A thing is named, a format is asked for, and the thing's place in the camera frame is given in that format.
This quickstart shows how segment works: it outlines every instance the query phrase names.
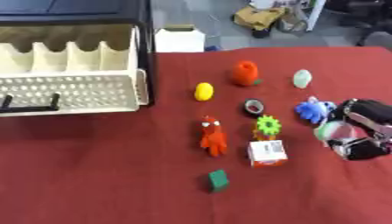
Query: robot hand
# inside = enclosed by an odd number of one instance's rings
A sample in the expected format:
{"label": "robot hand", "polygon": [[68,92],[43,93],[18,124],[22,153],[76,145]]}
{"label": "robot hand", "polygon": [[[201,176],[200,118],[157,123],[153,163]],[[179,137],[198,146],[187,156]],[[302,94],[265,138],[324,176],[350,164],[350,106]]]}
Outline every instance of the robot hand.
{"label": "robot hand", "polygon": [[326,123],[343,123],[362,128],[368,137],[326,139],[343,158],[360,160],[388,155],[392,138],[392,106],[379,101],[352,99],[332,111]]}

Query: blue plush toy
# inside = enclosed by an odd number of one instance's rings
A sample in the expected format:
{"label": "blue plush toy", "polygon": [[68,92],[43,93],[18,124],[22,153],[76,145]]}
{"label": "blue plush toy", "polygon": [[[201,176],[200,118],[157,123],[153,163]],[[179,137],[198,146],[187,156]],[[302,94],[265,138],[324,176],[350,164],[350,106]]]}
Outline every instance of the blue plush toy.
{"label": "blue plush toy", "polygon": [[336,109],[336,105],[331,101],[319,101],[311,96],[306,102],[301,102],[295,110],[302,119],[310,120],[312,123],[322,122],[328,114]]}

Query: floor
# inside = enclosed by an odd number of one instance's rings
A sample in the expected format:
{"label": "floor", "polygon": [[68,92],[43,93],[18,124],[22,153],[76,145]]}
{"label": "floor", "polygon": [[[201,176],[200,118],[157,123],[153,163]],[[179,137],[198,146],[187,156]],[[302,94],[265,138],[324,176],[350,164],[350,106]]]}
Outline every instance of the floor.
{"label": "floor", "polygon": [[[274,29],[269,38],[252,38],[248,29],[234,24],[230,16],[248,0],[152,0],[156,28],[172,24],[193,24],[206,34],[206,46],[232,50],[250,46],[353,46],[361,30],[338,26],[342,15],[324,10],[311,32],[302,36]],[[392,36],[377,32],[368,46],[392,50]]]}

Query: black rack handle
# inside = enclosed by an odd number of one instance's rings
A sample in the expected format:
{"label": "black rack handle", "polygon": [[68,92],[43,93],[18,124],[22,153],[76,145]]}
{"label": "black rack handle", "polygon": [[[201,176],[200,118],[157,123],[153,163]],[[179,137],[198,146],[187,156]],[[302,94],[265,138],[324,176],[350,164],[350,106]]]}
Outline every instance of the black rack handle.
{"label": "black rack handle", "polygon": [[33,107],[10,107],[13,96],[7,94],[4,98],[3,104],[0,108],[0,114],[4,113],[26,113],[26,112],[46,112],[46,111],[58,111],[60,94],[52,94],[51,105],[49,106],[33,106]]}

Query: tape roll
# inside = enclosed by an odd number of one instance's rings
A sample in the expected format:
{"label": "tape roll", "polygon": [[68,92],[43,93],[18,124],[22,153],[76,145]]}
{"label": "tape roll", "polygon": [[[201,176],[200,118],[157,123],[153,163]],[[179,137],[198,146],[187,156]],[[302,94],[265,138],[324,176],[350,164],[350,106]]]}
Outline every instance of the tape roll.
{"label": "tape roll", "polygon": [[245,112],[253,117],[258,117],[264,112],[264,104],[257,99],[248,99],[244,103]]}

